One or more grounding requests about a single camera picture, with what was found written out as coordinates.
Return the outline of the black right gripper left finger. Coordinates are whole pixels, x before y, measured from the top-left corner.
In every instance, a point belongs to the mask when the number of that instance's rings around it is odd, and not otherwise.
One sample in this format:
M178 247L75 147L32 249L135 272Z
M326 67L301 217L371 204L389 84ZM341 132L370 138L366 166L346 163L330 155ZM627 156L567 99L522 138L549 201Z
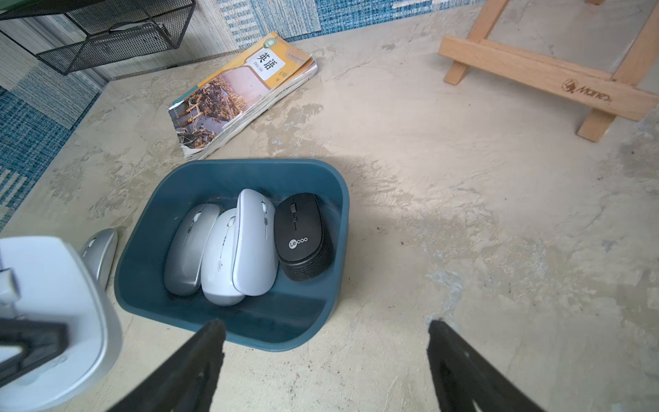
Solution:
M225 339L225 324L210 321L111 410L209 411Z

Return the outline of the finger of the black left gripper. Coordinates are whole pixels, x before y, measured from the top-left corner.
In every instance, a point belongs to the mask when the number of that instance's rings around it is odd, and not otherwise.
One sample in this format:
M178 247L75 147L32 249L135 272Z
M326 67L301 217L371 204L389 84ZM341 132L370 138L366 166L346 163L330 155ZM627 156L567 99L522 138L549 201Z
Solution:
M54 360L69 346L65 323L1 319L1 346L17 346L19 353L1 361L1 387Z

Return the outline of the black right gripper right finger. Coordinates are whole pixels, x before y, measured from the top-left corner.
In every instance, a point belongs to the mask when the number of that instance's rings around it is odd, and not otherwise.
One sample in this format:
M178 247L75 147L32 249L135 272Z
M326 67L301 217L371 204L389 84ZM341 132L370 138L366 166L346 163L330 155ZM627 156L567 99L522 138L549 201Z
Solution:
M541 411L449 324L429 325L427 357L442 411Z

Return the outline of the white ribbed mouse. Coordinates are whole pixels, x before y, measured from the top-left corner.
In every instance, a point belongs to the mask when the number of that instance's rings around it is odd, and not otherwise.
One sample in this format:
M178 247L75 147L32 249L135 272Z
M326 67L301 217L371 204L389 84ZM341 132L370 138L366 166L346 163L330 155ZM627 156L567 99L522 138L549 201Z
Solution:
M1 387L3 411L42 411L101 381L122 348L122 329L106 291L78 252L52 236L1 241L1 319L59 322L69 346L54 360ZM19 353L2 347L1 361Z

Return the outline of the silver slim mouse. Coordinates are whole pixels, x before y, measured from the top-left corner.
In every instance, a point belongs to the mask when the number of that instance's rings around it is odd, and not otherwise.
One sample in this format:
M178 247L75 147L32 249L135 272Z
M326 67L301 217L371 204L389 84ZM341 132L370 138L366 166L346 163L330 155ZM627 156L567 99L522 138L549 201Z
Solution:
M116 228L106 228L92 235L80 250L80 257L90 276L106 289L118 246Z

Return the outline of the white slim mouse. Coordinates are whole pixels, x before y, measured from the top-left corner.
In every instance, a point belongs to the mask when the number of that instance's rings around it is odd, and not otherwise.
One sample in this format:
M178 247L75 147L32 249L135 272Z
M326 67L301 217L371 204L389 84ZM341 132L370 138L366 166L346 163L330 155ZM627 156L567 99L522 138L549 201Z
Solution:
M279 264L274 238L276 209L252 189L240 192L237 207L233 285L242 295L264 295L276 281Z

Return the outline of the black Lecoo mouse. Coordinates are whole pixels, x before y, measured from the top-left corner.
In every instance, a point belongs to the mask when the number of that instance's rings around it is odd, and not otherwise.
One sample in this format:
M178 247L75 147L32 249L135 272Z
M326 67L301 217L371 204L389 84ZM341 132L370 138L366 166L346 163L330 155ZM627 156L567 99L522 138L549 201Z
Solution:
M310 281L330 267L333 245L315 194L297 193L276 207L274 237L280 263L292 281Z

